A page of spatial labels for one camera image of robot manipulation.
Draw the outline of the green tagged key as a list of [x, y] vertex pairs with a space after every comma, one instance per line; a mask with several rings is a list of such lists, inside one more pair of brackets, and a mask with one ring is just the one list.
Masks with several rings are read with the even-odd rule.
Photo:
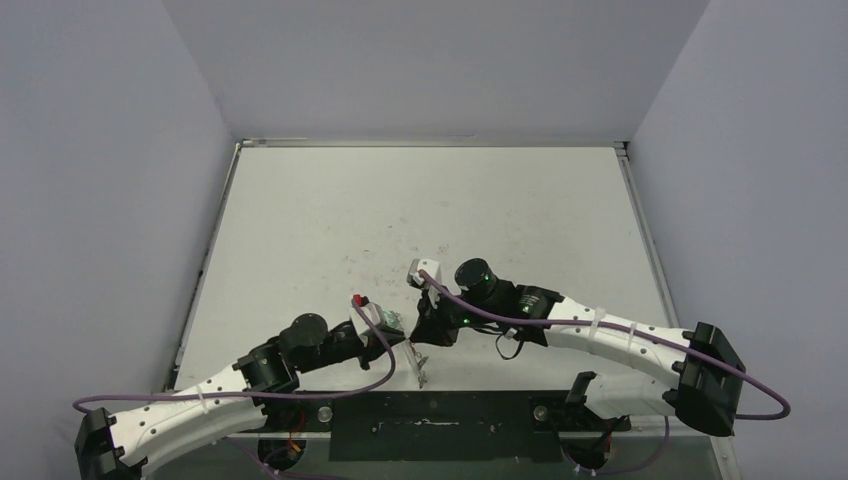
[[385, 322], [391, 328], [399, 330], [403, 329], [403, 322], [395, 312], [385, 312]]

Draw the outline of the metal key holder ring plate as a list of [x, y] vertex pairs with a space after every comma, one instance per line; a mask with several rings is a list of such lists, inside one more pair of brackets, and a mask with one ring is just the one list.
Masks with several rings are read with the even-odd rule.
[[[385, 322], [385, 312], [389, 312], [389, 311], [395, 312], [393, 310], [387, 310], [387, 309], [382, 310], [383, 323], [384, 324], [386, 324], [386, 322]], [[425, 385], [428, 382], [427, 375], [426, 375], [426, 372], [424, 370], [424, 365], [426, 364], [428, 357], [416, 350], [416, 347], [413, 345], [413, 343], [411, 342], [411, 340], [409, 338], [410, 334], [404, 328], [403, 317], [399, 313], [397, 313], [397, 312], [395, 312], [395, 313], [400, 317], [400, 319], [403, 322], [402, 331], [406, 335], [406, 339], [402, 343], [395, 345], [393, 347], [393, 349], [397, 350], [398, 352], [400, 352], [402, 354], [402, 356], [404, 358], [403, 362], [405, 363], [408, 370], [410, 371], [410, 375], [414, 379], [415, 384], [417, 386], [417, 389], [423, 390]]]

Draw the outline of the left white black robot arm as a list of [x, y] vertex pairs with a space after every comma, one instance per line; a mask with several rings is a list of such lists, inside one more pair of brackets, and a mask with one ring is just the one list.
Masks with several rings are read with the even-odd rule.
[[83, 479], [142, 479], [164, 464], [230, 434], [266, 424], [290, 428], [299, 404], [349, 398], [387, 383], [342, 392], [304, 393], [299, 376], [355, 359], [361, 368], [386, 354], [397, 367], [394, 346], [405, 332], [383, 317], [358, 331], [352, 321], [329, 328], [318, 314], [307, 313], [265, 343], [218, 373], [175, 394], [141, 396], [141, 407], [111, 413], [87, 410], [74, 442]]

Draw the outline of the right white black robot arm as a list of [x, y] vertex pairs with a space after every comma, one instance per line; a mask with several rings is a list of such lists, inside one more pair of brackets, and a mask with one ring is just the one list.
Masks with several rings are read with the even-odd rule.
[[451, 347], [460, 330], [589, 355], [631, 373], [580, 372], [565, 402], [568, 421], [588, 429], [601, 419], [674, 416], [706, 435], [729, 437], [740, 419], [745, 366], [724, 332], [698, 323], [692, 330], [659, 327], [589, 307], [556, 291], [498, 278], [481, 258], [456, 272], [460, 292], [441, 284], [440, 268], [416, 259], [408, 284], [421, 291], [411, 340]]

